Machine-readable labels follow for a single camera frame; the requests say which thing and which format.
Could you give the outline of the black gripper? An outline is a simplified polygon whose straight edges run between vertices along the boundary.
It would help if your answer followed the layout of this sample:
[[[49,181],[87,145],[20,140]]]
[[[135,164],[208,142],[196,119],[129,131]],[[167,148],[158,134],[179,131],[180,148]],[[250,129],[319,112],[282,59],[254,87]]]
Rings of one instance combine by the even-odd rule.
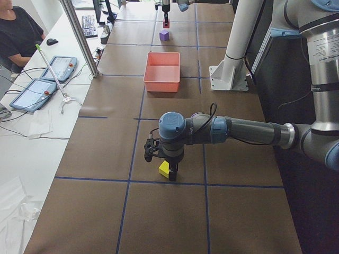
[[[162,11],[164,12],[164,21],[168,22],[168,12],[170,11],[170,5],[163,5]]]
[[[169,163],[168,178],[169,181],[177,181],[177,165],[182,161],[183,156],[167,157],[166,161]]]

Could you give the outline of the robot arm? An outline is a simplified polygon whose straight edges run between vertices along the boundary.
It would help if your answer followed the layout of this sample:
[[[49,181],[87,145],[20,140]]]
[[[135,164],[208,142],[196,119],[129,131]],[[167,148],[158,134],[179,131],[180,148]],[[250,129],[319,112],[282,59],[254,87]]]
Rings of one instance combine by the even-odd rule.
[[[145,159],[164,158],[174,182],[185,145],[223,143],[228,138],[298,151],[338,170],[338,1],[275,1],[271,36],[307,40],[315,121],[277,124],[195,113],[168,112],[159,119],[160,137],[145,144]]]
[[[180,11],[184,12],[189,8],[189,5],[191,5],[193,3],[197,3],[198,1],[178,0],[176,2],[178,4]],[[163,28],[169,28],[170,20],[169,20],[169,17],[168,17],[168,13],[170,12],[170,9],[171,9],[171,1],[170,0],[161,1],[160,5],[161,5],[162,11],[164,13]]]

